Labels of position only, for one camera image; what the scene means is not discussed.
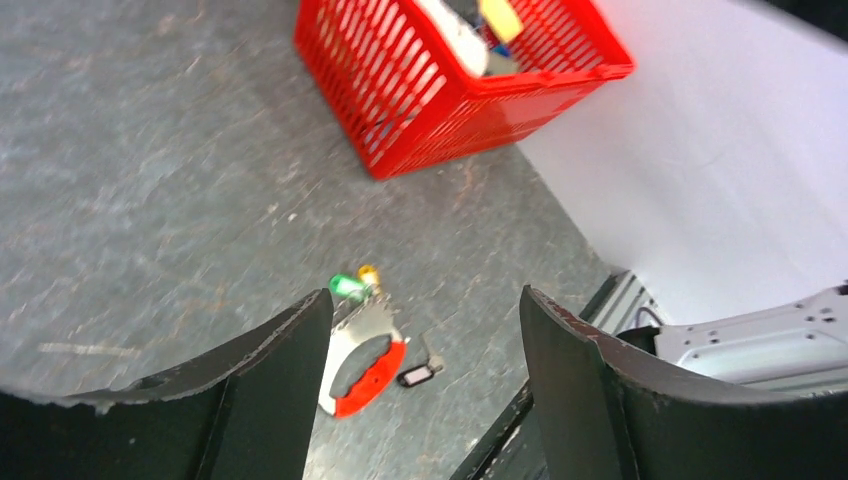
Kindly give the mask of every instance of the basket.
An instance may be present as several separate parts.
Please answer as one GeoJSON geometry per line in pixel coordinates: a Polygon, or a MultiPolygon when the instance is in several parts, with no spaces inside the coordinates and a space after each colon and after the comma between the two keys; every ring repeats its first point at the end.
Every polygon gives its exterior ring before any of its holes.
{"type": "Polygon", "coordinates": [[[374,178],[521,140],[633,71],[589,0],[511,3],[520,71],[476,78],[413,0],[301,1],[295,45],[374,178]]]}

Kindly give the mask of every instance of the concrete floor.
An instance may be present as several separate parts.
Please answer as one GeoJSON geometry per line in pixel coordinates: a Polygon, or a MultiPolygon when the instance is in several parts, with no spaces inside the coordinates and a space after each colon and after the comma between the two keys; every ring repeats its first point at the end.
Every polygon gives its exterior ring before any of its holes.
{"type": "Polygon", "coordinates": [[[607,269],[515,148],[372,181],[294,51],[296,14],[0,1],[0,385],[123,388],[372,263],[407,363],[430,331],[447,368],[353,418],[318,412],[306,478],[444,479],[526,378],[521,286],[579,310],[607,269]]]}

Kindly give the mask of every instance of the keychain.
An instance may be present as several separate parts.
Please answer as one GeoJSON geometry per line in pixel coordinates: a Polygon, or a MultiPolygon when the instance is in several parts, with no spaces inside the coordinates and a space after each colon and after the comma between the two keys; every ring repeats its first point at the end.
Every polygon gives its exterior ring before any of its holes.
{"type": "Polygon", "coordinates": [[[402,387],[412,388],[417,385],[421,385],[427,380],[435,377],[437,373],[441,372],[445,368],[445,362],[441,355],[437,355],[430,347],[430,343],[427,341],[427,337],[423,333],[421,334],[421,343],[424,345],[424,350],[427,352],[427,363],[401,372],[397,376],[397,381],[402,387]]]}

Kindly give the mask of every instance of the white backdrop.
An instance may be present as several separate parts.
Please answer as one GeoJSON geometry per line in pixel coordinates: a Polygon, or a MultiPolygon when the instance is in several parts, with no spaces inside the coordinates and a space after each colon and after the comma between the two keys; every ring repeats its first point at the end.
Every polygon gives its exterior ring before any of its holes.
{"type": "Polygon", "coordinates": [[[638,62],[521,143],[673,323],[848,278],[848,47],[767,7],[595,0],[638,62]]]}

